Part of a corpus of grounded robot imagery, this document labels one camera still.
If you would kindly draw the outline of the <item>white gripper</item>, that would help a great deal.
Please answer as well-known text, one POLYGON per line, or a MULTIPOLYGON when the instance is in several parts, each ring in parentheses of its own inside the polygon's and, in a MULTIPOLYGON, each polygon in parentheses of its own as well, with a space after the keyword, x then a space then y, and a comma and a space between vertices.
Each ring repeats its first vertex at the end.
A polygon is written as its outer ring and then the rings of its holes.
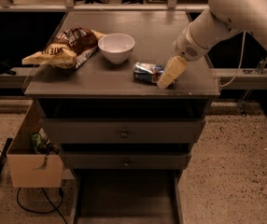
POLYGON ((175 52, 182 57, 172 57, 165 65, 165 69, 157 82, 160 89, 169 87, 186 70, 187 61, 198 61, 208 52, 208 49, 201 47, 194 41, 189 25, 178 35, 173 46, 175 52))

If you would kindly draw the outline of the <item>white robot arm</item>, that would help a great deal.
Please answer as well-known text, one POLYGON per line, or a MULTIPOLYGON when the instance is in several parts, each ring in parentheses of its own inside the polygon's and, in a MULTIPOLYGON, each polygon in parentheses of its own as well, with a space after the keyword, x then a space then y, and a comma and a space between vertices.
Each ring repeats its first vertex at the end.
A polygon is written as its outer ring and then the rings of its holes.
POLYGON ((176 56, 165 66, 158 87, 167 88, 185 71, 187 63, 199 60, 218 42, 242 31, 267 50, 267 0, 208 0, 208 8, 175 40, 176 56))

